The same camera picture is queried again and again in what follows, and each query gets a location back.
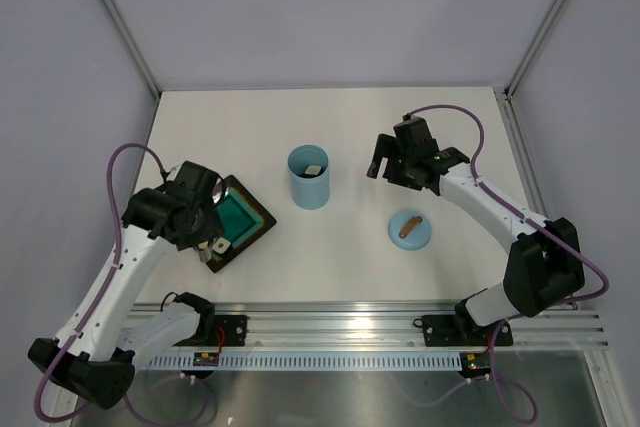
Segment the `blue lid with wooden handle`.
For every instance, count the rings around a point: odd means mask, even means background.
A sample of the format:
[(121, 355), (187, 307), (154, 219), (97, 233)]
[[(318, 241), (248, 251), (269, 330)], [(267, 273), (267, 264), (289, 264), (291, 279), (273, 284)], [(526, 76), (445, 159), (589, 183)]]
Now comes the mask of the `blue lid with wooden handle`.
[(391, 217), (387, 233), (396, 247), (404, 251), (417, 251), (430, 242), (432, 227), (425, 214), (415, 210), (403, 210)]

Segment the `blue cylindrical lunch box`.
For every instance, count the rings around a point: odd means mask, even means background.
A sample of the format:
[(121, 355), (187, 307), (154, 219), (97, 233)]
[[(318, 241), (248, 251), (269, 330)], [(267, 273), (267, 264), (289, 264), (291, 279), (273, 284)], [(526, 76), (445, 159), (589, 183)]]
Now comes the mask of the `blue cylindrical lunch box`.
[[(317, 176), (306, 175), (310, 165), (320, 165)], [(330, 198), (330, 161), (327, 153), (316, 145), (301, 145), (294, 148), (287, 158), (291, 197), (294, 203), (305, 210), (322, 208)]]

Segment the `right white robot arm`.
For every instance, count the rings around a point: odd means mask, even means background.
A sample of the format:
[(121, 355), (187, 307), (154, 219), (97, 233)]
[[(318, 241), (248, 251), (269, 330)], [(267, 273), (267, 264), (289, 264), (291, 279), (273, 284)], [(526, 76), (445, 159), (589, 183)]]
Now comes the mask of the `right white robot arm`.
[(565, 218), (547, 218), (501, 197), (483, 181), (475, 161), (455, 147), (440, 149), (426, 121), (405, 115), (391, 135), (378, 136), (370, 178), (431, 191), (465, 211), (507, 254), (501, 283), (461, 300), (454, 331), (476, 343), (491, 325), (512, 316), (534, 317), (585, 284), (576, 228)]

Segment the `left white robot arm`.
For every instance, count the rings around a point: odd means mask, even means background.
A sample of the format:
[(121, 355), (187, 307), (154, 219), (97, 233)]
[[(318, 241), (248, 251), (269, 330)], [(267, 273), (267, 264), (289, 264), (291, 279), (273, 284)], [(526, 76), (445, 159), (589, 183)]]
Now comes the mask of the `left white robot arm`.
[(35, 339), (29, 348), (45, 383), (109, 409), (125, 396), (137, 370), (162, 351), (218, 339), (214, 304), (191, 293), (178, 295), (130, 334), (121, 329), (167, 253), (210, 245), (222, 235), (217, 207), (225, 193), (217, 172), (186, 161), (174, 178), (130, 198), (116, 220), (113, 259), (57, 334)]

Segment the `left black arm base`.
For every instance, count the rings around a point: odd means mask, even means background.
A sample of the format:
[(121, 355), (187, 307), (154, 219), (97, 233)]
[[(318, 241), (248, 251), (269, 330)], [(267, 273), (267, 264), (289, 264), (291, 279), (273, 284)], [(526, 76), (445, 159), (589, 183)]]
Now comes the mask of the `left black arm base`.
[(160, 304), (160, 311), (166, 305), (179, 303), (187, 305), (200, 316), (195, 333), (176, 343), (179, 347), (243, 347), (247, 335), (248, 317), (241, 314), (219, 314), (216, 306), (192, 293), (169, 292)]

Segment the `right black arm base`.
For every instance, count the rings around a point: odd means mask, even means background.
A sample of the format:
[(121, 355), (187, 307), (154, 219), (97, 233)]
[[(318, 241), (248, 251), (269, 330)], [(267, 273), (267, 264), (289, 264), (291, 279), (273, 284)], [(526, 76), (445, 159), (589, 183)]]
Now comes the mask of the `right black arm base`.
[(454, 306), (452, 313), (425, 314), (412, 321), (412, 326), (422, 332), (426, 347), (488, 347), (493, 342), (497, 347), (514, 344), (509, 324), (506, 330), (495, 329), (498, 322), (485, 327), (474, 323), (464, 299)]

